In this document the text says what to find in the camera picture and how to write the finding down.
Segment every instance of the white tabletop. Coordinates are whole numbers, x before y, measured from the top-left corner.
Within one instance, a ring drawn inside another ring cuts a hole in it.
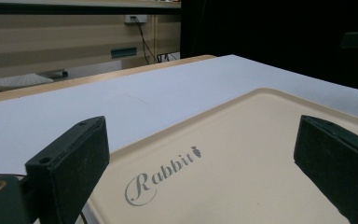
[[[228,55],[0,102],[0,174],[25,174],[24,163],[83,119],[105,116],[115,151],[259,88],[358,117],[356,89]]]

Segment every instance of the power outlet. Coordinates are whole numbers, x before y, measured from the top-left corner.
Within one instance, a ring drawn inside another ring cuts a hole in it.
[[[136,22],[144,23],[144,22],[147,22],[147,15],[125,15],[124,22],[125,23],[136,23]]]

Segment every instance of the tray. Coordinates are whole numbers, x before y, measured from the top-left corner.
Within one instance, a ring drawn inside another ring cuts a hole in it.
[[[349,223],[294,163],[301,115],[358,134],[356,117],[255,90],[113,152],[91,212],[106,224]]]

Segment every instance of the printed logo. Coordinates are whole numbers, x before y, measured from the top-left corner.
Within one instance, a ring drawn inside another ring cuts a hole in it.
[[[198,158],[201,158],[200,150],[197,147],[192,147],[192,152]],[[146,173],[137,175],[125,189],[124,196],[127,203],[132,206],[142,206],[150,203],[157,195],[157,185],[186,168],[194,162],[194,159],[189,153],[185,154],[185,156],[178,155],[178,158],[172,159],[167,164],[160,165],[158,171],[152,175]]]

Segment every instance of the power cord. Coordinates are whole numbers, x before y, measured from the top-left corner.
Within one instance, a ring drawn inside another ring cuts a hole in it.
[[[156,57],[154,56],[154,54],[152,53],[152,51],[150,50],[150,48],[147,46],[146,41],[144,39],[144,32],[142,31],[142,26],[141,23],[139,22],[138,18],[136,17],[131,17],[132,20],[135,20],[136,25],[138,26],[139,32],[141,33],[141,37],[142,37],[142,42],[143,42],[143,47],[144,47],[144,56],[145,56],[145,60],[147,62],[147,64],[150,64],[149,61],[147,60],[146,57],[146,51],[145,51],[145,47],[147,47],[147,50],[150,52],[150,54],[152,55],[153,59],[155,60],[156,63],[159,63],[159,61],[156,59]]]

